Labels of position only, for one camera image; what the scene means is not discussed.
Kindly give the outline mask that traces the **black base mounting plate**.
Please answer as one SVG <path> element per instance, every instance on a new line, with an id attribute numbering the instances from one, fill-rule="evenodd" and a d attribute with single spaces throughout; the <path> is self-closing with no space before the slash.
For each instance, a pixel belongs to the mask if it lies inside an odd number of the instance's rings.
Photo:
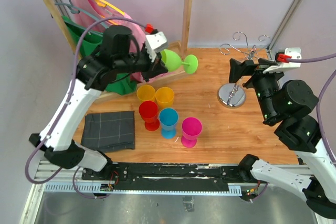
<path id="1" fill-rule="evenodd" d="M 258 183 L 237 165 L 223 164 L 114 163 L 103 173 L 85 168 L 81 179 L 115 181 L 116 190 L 158 192 L 220 192 L 230 183 Z"/>

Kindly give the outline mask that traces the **green tank top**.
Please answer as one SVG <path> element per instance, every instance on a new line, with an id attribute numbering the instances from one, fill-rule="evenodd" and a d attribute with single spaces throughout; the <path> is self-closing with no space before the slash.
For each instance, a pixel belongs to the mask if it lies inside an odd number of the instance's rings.
<path id="1" fill-rule="evenodd" d="M 80 26 L 70 20 L 68 17 L 62 17 L 74 42 L 77 44 L 80 36 L 86 30 L 85 27 Z M 89 56 L 95 48 L 101 44 L 102 33 L 97 31 L 91 31 L 86 34 L 80 47 L 80 54 L 82 57 Z M 119 95 L 126 95 L 133 93 L 137 88 L 137 83 L 131 80 L 131 77 L 127 73 L 117 74 L 118 82 L 109 84 L 106 87 L 107 92 L 114 92 Z"/>

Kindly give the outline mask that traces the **magenta wine glass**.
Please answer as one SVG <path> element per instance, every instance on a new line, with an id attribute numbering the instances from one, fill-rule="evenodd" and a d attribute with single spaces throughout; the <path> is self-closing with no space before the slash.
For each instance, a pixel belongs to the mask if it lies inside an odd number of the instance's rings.
<path id="1" fill-rule="evenodd" d="M 182 122 L 181 143 L 184 147 L 193 148 L 203 129 L 202 123 L 195 117 L 188 117 Z"/>

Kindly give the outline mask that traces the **blue wine glass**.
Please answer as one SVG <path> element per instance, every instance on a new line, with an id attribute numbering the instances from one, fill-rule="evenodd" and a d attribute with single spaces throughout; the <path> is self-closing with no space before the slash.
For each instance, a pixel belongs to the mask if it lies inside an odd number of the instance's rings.
<path id="1" fill-rule="evenodd" d="M 165 139 L 171 139 L 176 136 L 176 126 L 179 120 L 178 112 L 173 108 L 165 108 L 159 113 L 159 122 L 161 126 L 161 135 Z"/>

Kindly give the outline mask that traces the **red wine glass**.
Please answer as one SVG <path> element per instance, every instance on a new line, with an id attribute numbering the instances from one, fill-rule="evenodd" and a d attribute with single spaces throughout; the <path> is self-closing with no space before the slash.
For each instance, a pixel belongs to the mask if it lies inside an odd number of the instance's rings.
<path id="1" fill-rule="evenodd" d="M 140 104 L 139 114 L 148 131 L 156 131 L 159 128 L 158 112 L 158 106 L 153 101 L 145 101 Z"/>

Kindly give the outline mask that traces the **green wine glass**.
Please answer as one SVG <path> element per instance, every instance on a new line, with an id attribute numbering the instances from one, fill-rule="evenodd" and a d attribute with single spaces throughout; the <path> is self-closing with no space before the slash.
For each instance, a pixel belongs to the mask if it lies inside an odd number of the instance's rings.
<path id="1" fill-rule="evenodd" d="M 187 74 L 193 74 L 198 69 L 198 58 L 195 55 L 188 55 L 182 60 L 174 51 L 164 49 L 161 58 L 169 72 L 176 71 L 181 66 Z"/>

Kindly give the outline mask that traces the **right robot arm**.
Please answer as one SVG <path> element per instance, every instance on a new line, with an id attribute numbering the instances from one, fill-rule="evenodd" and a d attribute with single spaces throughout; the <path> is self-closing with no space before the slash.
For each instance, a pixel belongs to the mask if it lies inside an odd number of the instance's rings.
<path id="1" fill-rule="evenodd" d="M 230 59 L 229 83 L 243 76 L 243 84 L 255 90 L 265 125 L 278 127 L 274 134 L 289 150 L 294 151 L 309 167 L 311 175 L 299 175 L 272 166 L 261 158 L 247 154 L 238 165 L 238 177 L 244 182 L 253 178 L 274 184 L 301 198 L 320 216 L 335 219 L 335 157 L 325 147 L 319 123 L 309 114 L 319 99 L 302 80 L 289 80 L 282 87 L 284 76 L 280 62 L 259 59 Z"/>

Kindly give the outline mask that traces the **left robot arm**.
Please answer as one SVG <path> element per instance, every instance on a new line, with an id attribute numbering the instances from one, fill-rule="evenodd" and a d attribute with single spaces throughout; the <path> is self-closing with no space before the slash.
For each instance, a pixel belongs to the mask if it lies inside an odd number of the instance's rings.
<path id="1" fill-rule="evenodd" d="M 70 169 L 75 166 L 94 171 L 100 179 L 112 175 L 111 159 L 72 139 L 81 119 L 118 74 L 140 72 L 145 80 L 167 73 L 161 51 L 168 46 L 161 31 L 154 30 L 138 43 L 132 30 L 112 25 L 102 34 L 101 42 L 90 55 L 75 64 L 75 75 L 60 106 L 47 126 L 33 133 L 29 142 L 52 164 Z"/>

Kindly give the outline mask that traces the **dark grey folded cloth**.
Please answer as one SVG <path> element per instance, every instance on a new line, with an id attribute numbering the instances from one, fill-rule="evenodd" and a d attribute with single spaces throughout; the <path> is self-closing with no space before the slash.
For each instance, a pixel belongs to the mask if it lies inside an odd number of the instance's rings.
<path id="1" fill-rule="evenodd" d="M 134 111 L 87 114 L 81 145 L 103 153 L 135 149 Z"/>

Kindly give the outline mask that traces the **grey clothes hanger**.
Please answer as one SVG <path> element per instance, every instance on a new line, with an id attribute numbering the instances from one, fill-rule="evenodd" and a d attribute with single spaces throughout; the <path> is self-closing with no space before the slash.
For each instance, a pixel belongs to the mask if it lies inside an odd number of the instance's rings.
<path id="1" fill-rule="evenodd" d="M 67 3 L 64 3 L 64 2 L 60 2 L 60 3 L 55 3 L 55 5 L 62 5 L 62 6 L 67 6 L 70 10 L 70 12 L 72 14 L 80 14 L 80 13 L 84 13 L 86 16 L 92 18 L 93 20 L 97 21 L 99 20 L 96 16 L 93 16 L 91 13 L 89 13 L 88 11 L 80 8 L 80 7 L 77 7 L 75 6 L 71 0 L 68 0 Z"/>

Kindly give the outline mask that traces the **pink t-shirt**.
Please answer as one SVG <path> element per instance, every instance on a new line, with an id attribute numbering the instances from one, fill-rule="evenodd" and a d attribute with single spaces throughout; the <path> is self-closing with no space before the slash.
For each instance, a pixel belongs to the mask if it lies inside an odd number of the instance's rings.
<path id="1" fill-rule="evenodd" d="M 106 17 L 115 18 L 115 20 L 108 20 L 104 23 L 94 26 L 92 28 L 93 30 L 102 33 L 107 27 L 112 25 L 123 25 L 125 27 L 129 27 L 132 30 L 132 35 L 137 40 L 140 49 L 142 49 L 143 44 L 145 43 L 145 33 L 139 25 L 128 21 L 128 19 L 131 19 L 131 17 L 127 13 L 124 12 L 124 16 L 122 16 L 108 6 L 98 6 L 94 0 L 72 0 L 72 2 L 75 6 L 88 11 L 98 19 L 103 19 Z M 74 14 L 74 19 L 75 23 L 83 27 L 88 27 L 95 22 L 95 20 L 86 16 L 84 13 Z"/>

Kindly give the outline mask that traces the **wooden clothes rack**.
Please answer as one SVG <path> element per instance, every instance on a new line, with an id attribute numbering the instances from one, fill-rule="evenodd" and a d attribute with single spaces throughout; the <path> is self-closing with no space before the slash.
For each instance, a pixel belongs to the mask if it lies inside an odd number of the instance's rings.
<path id="1" fill-rule="evenodd" d="M 55 22 L 57 23 L 59 29 L 61 30 L 62 34 L 64 35 L 65 39 L 67 40 L 68 44 L 70 45 L 72 51 L 76 50 L 76 44 L 74 43 L 62 17 L 60 11 L 55 6 L 55 2 L 53 0 L 43 0 L 45 5 L 50 11 L 50 14 L 54 18 Z M 190 20 L 191 20 L 191 12 L 192 12 L 192 1 L 193 0 L 184 0 L 184 7 L 183 7 L 183 25 L 182 25 L 182 40 L 170 43 L 168 49 L 177 52 L 180 57 L 183 59 L 186 57 L 188 51 L 188 37 L 189 37 L 189 30 L 190 30 Z M 156 79 L 152 85 L 155 88 L 160 88 L 162 86 L 168 86 L 171 82 L 181 80 L 187 77 L 187 73 L 182 68 L 177 69 L 173 74 L 168 76 L 163 76 Z"/>

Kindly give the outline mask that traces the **yellow wine glass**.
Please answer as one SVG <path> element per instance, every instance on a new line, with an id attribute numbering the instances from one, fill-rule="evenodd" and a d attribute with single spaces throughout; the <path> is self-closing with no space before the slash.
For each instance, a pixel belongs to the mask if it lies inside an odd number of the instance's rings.
<path id="1" fill-rule="evenodd" d="M 169 87 L 161 87 L 157 89 L 155 93 L 157 104 L 161 109 L 172 107 L 174 103 L 174 97 L 175 93 Z"/>
<path id="2" fill-rule="evenodd" d="M 136 91 L 136 96 L 138 98 L 138 100 L 142 103 L 145 101 L 152 101 L 155 102 L 155 94 L 156 94 L 156 90 L 154 87 L 152 87 L 151 85 L 148 84 L 144 84 L 142 86 L 140 86 L 137 91 Z"/>

